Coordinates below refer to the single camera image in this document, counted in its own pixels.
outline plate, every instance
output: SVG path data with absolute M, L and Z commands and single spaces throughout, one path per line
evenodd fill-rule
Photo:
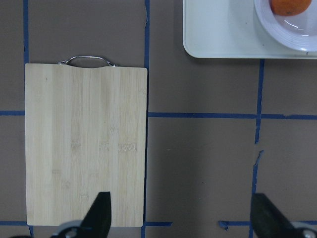
M 270 0 L 254 0 L 264 29 L 279 43 L 299 51 L 317 52 L 317 0 L 295 16 L 273 14 Z

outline metal handle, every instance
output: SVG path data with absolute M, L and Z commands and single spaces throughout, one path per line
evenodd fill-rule
M 58 62 L 58 64 L 68 64 L 70 61 L 72 61 L 75 58 L 99 59 L 99 60 L 103 60 L 104 62 L 106 62 L 109 66 L 112 66 L 112 67 L 118 66 L 116 64 L 111 63 L 107 59 L 104 59 L 104 58 L 98 57 L 98 56 L 73 56 L 72 58 L 69 58 L 68 60 L 64 60 L 64 61 Z

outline wooden cutting board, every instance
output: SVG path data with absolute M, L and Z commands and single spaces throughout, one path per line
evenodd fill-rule
M 111 192 L 112 226 L 143 223 L 147 70 L 25 65 L 27 224 L 82 220 Z

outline orange object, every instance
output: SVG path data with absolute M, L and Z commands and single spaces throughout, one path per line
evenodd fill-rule
M 312 0 L 272 0 L 273 13 L 281 16 L 294 16 L 304 12 Z

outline bamboo board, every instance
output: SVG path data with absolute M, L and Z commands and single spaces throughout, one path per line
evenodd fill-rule
M 143 223 L 147 70 L 25 65 L 27 223 L 82 220 L 111 192 L 112 226 Z

